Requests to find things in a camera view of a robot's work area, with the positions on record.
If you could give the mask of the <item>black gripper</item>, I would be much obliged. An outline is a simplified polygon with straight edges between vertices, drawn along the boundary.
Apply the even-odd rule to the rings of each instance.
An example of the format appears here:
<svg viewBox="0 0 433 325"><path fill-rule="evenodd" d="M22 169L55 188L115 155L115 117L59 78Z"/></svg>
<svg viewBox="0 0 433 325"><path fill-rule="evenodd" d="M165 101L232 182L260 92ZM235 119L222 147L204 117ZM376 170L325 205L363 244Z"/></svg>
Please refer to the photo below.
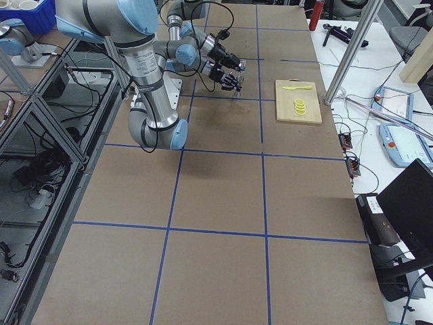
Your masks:
<svg viewBox="0 0 433 325"><path fill-rule="evenodd" d="M216 44L210 51L210 57L219 64L238 66L240 58L235 54L228 54L221 44Z"/></svg>
<svg viewBox="0 0 433 325"><path fill-rule="evenodd" d="M231 66L230 63L227 65L228 68L237 71L237 66ZM219 64L210 64L207 72L208 77L216 82L222 83L221 89L225 91L240 92L242 90L242 83L244 82L244 76L242 74L225 74L225 71Z"/></svg>

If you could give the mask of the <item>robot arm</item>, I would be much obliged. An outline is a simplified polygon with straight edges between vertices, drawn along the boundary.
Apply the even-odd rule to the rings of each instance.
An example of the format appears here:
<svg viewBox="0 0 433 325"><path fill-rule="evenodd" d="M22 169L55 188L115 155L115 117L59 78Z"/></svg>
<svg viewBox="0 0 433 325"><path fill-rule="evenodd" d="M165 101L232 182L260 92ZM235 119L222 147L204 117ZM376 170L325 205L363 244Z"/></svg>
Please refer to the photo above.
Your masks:
<svg viewBox="0 0 433 325"><path fill-rule="evenodd" d="M206 15L207 5L217 5L226 9L231 16L228 27L221 29L217 34L207 34L193 24L194 20L202 19ZM230 36L235 18L233 12L222 3L216 1L175 1L169 8L166 22L170 33L170 41L177 42L175 59L193 70L198 70L203 55L211 58L214 63L243 72L245 65L233 53L229 53L221 41Z"/></svg>
<svg viewBox="0 0 433 325"><path fill-rule="evenodd" d="M57 27L63 34L90 43L111 37L129 67L139 93L129 113L131 137L143 148L180 150L186 142L187 121L171 104L164 69L172 61L175 72L194 71L240 91L236 77L245 66L219 43L228 29L208 35L193 26L206 13L206 1L174 1L167 12L169 40L156 40L158 12L154 1L56 1Z"/></svg>

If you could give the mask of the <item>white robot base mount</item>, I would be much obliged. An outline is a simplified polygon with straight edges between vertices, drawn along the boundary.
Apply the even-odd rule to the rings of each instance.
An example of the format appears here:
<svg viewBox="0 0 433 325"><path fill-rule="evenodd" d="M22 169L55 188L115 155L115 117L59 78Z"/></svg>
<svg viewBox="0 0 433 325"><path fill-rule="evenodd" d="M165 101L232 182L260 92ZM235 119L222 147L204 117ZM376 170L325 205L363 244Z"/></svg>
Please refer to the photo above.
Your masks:
<svg viewBox="0 0 433 325"><path fill-rule="evenodd" d="M181 79L174 79L166 73L163 74L163 80L170 106L173 110L177 110L183 81ZM141 102L139 98L138 86L134 86L134 95L130 103L131 108L136 107L138 103Z"/></svg>

